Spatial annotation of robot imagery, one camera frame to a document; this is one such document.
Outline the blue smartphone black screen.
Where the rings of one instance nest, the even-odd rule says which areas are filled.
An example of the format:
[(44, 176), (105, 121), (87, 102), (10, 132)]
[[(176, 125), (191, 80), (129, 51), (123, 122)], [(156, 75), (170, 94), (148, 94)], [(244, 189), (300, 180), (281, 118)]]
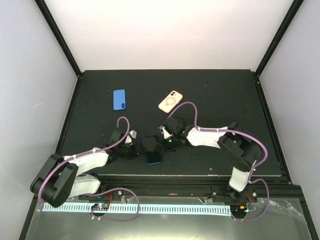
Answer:
[(159, 164), (162, 162), (162, 153), (159, 151), (148, 151), (145, 154), (148, 165)]

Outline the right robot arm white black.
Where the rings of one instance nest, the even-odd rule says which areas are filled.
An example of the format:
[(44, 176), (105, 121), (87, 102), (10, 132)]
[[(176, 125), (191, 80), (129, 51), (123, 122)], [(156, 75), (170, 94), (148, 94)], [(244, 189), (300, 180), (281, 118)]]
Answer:
[(256, 168), (268, 158), (266, 146), (251, 136), (240, 124), (204, 128), (184, 125), (181, 118), (169, 117), (159, 128), (162, 135), (162, 147), (176, 150), (178, 147), (212, 147), (222, 150), (232, 164), (232, 173), (228, 186), (224, 190), (215, 190), (220, 198), (226, 197), (237, 203), (246, 195), (246, 187)]

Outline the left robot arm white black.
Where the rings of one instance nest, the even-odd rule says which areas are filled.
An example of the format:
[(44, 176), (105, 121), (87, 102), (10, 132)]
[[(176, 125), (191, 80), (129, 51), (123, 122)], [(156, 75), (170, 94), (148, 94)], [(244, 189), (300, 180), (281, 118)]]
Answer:
[(136, 138), (137, 132), (131, 130), (125, 140), (111, 149), (95, 147), (73, 156), (52, 154), (31, 182), (30, 191), (55, 208), (80, 195), (89, 194), (101, 200), (107, 195), (108, 188), (89, 172), (118, 159), (138, 156)]

